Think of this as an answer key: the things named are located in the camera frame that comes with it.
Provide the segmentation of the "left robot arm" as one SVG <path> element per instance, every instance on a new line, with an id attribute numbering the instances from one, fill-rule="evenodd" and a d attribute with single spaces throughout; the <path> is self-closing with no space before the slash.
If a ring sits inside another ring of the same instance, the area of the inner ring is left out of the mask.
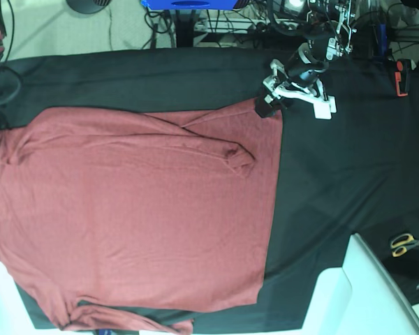
<path id="1" fill-rule="evenodd" d="M 331 62 L 352 52 L 355 13 L 352 1 L 267 1 L 272 28 L 288 37 L 305 39 L 286 63 L 270 62 L 271 74 L 262 81 L 255 111 L 262 118 L 290 107 L 292 100 L 313 106 L 316 119 L 331 119 L 337 112 L 320 76 Z"/>

